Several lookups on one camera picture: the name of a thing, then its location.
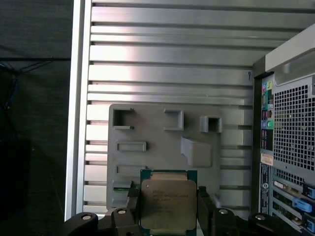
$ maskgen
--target black cable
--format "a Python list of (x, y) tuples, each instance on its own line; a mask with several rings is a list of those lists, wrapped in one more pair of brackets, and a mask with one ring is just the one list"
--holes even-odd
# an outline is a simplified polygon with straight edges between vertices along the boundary
[[(14, 133), (14, 136), (16, 139), (18, 139), (17, 131), (9, 117), (8, 109), (10, 102), (12, 100), (12, 97), (14, 96), (14, 93), (17, 89), (17, 83), (18, 83), (18, 76), (22, 74), (26, 74), (28, 72), (31, 72), (33, 70), (36, 70), (42, 66), (48, 65), (54, 61), (70, 61), (71, 58), (0, 58), (1, 65), (0, 71), (5, 71), (11, 74), (11, 80), (9, 84), (8, 91), (6, 93), (6, 96), (4, 98), (4, 102), (0, 102), (0, 112), (2, 111), (4, 114), (4, 124), (2, 127), (2, 134), (4, 134), (5, 131), (5, 124), (6, 122), (9, 125), (10, 130)], [(33, 63), (31, 65), (25, 66), (20, 68), (19, 70), (16, 70), (8, 61), (37, 61), (36, 63)]]
[(28, 72), (31, 72), (31, 71), (33, 71), (33, 70), (36, 70), (36, 69), (38, 69), (38, 68), (40, 68), (40, 67), (43, 67), (43, 66), (45, 66), (45, 65), (48, 65), (48, 64), (52, 63), (52, 61), (41, 62), (41, 63), (42, 63), (41, 65), (36, 66), (36, 67), (34, 67), (34, 68), (32, 68), (32, 69), (29, 69), (29, 70), (27, 70), (27, 71), (20, 71), (20, 75), (23, 75), (23, 74), (25, 74), (25, 73), (28, 73)]

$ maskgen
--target rectangular slot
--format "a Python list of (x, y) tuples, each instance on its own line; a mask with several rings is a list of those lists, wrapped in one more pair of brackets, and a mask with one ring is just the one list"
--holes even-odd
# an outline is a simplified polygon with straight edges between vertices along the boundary
[(222, 132), (222, 119), (220, 117), (204, 116), (200, 118), (201, 132)]
[(273, 148), (273, 130), (265, 130), (266, 131), (266, 149), (272, 151)]
[(117, 142), (118, 151), (146, 151), (146, 142)]
[(273, 207), (273, 209), (275, 209), (277, 212), (281, 213), (281, 215), (283, 215), (285, 218), (287, 218), (289, 220), (298, 219), (298, 217), (296, 217), (291, 212), (287, 211), (286, 209), (284, 209), (282, 206), (278, 205), (275, 202), (272, 202), (272, 207)]
[(119, 176), (140, 177), (140, 171), (146, 169), (145, 166), (116, 166), (116, 174)]
[(281, 195), (280, 193), (273, 191), (273, 197), (275, 199), (278, 199), (280, 202), (286, 204), (287, 206), (292, 207), (292, 201), (286, 198), (285, 196)]
[(272, 110), (269, 110), (269, 111), (268, 111), (268, 117), (267, 117), (267, 118), (272, 118), (272, 116), (273, 116), (273, 111), (272, 111)]
[(164, 130), (169, 131), (183, 131), (184, 130), (184, 112), (182, 110), (168, 110), (164, 109), (164, 113), (177, 120), (177, 124), (174, 127), (164, 127)]
[(113, 127), (114, 129), (133, 129), (128, 124), (128, 116), (134, 115), (133, 108), (114, 109), (113, 110)]

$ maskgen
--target intel xeon processor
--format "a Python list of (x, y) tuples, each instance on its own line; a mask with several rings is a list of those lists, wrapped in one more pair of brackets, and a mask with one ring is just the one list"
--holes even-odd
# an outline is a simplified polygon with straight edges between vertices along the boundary
[(150, 235), (194, 235), (197, 184), (189, 176), (195, 178), (197, 174), (189, 175), (187, 171), (141, 173), (140, 224)]

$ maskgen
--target white metal edge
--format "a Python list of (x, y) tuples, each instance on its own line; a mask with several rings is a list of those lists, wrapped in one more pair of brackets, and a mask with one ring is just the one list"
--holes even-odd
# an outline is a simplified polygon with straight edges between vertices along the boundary
[(86, 116), (87, 116), (87, 94), (88, 76), (90, 64), (90, 30), (91, 30), (91, 9), (92, 1), (85, 2), (84, 15), (84, 36), (83, 36), (83, 57), (82, 57), (82, 82), (81, 82), (81, 101), (80, 101), (80, 131), (79, 131), (79, 152), (78, 152), (78, 177), (77, 177), (77, 203), (76, 213), (83, 211), (83, 192), (84, 192), (84, 167), (85, 167), (85, 146), (86, 146)]
[(65, 204), (64, 220), (75, 215), (76, 209), (76, 188), (77, 188), (77, 152), (78, 152), (78, 113), (80, 112), (80, 80), (82, 50), (82, 19), (84, 17), (84, 0), (75, 1), (73, 5), (72, 25), (72, 49), (71, 49), (71, 72), (69, 88), (69, 115), (68, 115), (68, 141), (65, 178)]
[(315, 24), (266, 55), (265, 71), (285, 64), (315, 49)]

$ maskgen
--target black mechanical part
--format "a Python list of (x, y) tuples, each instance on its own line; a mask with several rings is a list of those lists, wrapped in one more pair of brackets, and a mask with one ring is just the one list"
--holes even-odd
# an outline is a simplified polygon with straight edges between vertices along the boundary
[(82, 212), (68, 219), (49, 236), (91, 235), (97, 230), (98, 217), (93, 213)]
[[(80, 213), (67, 220), (51, 236), (142, 236), (139, 226), (141, 192), (131, 188), (126, 208), (117, 208), (111, 215), (98, 217)], [(217, 208), (206, 187), (197, 191), (197, 219), (204, 236), (300, 236), (302, 234), (285, 222), (262, 213), (251, 215), (248, 221), (235, 216), (231, 210)]]

